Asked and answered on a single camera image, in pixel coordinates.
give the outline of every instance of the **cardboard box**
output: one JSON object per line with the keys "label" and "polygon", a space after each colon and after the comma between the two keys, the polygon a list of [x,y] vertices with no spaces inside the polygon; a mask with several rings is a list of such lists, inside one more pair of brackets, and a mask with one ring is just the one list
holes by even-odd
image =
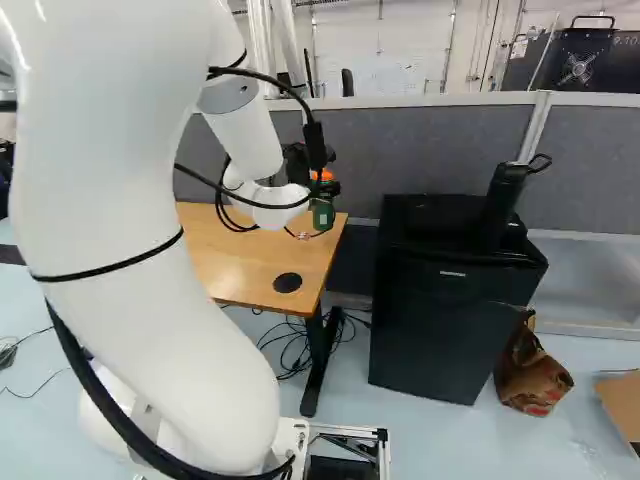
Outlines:
{"label": "cardboard box", "polygon": [[640,371],[598,382],[596,392],[620,434],[640,457]]}

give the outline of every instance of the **cubicle partition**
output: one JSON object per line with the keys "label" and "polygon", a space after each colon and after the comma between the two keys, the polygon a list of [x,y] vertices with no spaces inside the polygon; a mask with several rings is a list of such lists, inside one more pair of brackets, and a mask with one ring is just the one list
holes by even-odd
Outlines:
{"label": "cubicle partition", "polygon": [[[302,140],[297,104],[269,104],[281,142]],[[531,182],[518,206],[551,263],[534,297],[542,331],[640,340],[636,96],[501,92],[310,104],[337,152],[330,166],[343,185],[336,206],[351,217],[329,290],[371,295],[385,193],[481,195],[497,163],[543,152],[554,165]],[[219,176],[224,151],[201,117],[189,123],[178,160]],[[175,192],[179,200],[214,198],[181,174]]]}
{"label": "cubicle partition", "polygon": [[550,268],[533,305],[551,333],[640,340],[640,99],[540,92],[553,156],[518,211]]}
{"label": "cubicle partition", "polygon": [[[293,101],[272,101],[282,143],[302,140],[302,114]],[[342,184],[336,208],[352,217],[328,289],[370,296],[375,223],[385,193],[482,195],[497,163],[516,160],[535,107],[533,93],[357,97],[311,100],[326,142],[337,154],[329,168]],[[222,147],[200,116],[189,123],[178,161],[218,178]],[[209,187],[176,173],[178,200],[212,202]]]}

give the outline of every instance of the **gray partition wall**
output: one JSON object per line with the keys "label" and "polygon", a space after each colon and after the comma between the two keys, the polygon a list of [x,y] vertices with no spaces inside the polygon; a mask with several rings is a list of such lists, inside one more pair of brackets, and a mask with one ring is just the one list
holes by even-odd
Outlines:
{"label": "gray partition wall", "polygon": [[522,196],[527,226],[640,234],[640,109],[552,106],[537,151],[554,163]]}
{"label": "gray partition wall", "polygon": [[532,105],[462,105],[319,111],[338,160],[336,200],[379,218],[385,193],[486,193],[495,166],[515,161]]}
{"label": "gray partition wall", "polygon": [[[533,108],[531,102],[316,110],[337,154],[330,165],[342,183],[337,209],[352,218],[377,219],[385,193],[484,194],[496,164],[517,158]],[[302,140],[299,110],[271,115],[282,143]],[[223,160],[224,151],[206,122],[194,116],[177,161],[217,179]],[[178,200],[213,202],[209,187],[181,173],[174,186]],[[375,227],[347,227],[329,290],[371,295],[375,240]]]}

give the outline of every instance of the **black handle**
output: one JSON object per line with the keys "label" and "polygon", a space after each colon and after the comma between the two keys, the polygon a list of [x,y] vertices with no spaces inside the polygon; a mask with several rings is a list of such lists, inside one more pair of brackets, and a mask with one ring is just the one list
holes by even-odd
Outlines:
{"label": "black handle", "polygon": [[573,20],[571,20],[571,28],[574,28],[574,24],[576,23],[576,20],[578,18],[593,18],[593,19],[598,19],[598,20],[602,20],[603,18],[608,18],[609,20],[611,20],[611,26],[609,28],[613,28],[613,26],[616,24],[616,19],[615,17],[612,17],[610,15],[577,15],[575,17],[573,17]]}
{"label": "black handle", "polygon": [[[539,166],[535,167],[533,166],[534,163],[537,163],[537,160],[539,158],[543,158],[544,162],[542,162]],[[531,161],[529,162],[529,170],[527,171],[527,174],[532,174],[532,173],[540,173],[543,172],[544,170],[546,170],[547,168],[549,168],[551,166],[551,164],[553,163],[553,159],[549,156],[546,155],[544,153],[537,153],[533,156],[533,158],[531,159]]]}

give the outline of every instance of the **black mini fridge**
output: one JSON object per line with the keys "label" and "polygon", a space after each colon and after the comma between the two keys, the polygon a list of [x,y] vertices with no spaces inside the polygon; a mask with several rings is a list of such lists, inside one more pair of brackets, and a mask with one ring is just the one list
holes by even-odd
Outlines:
{"label": "black mini fridge", "polygon": [[378,230],[369,383],[472,405],[547,270],[517,215],[476,245],[485,197],[387,195]]}

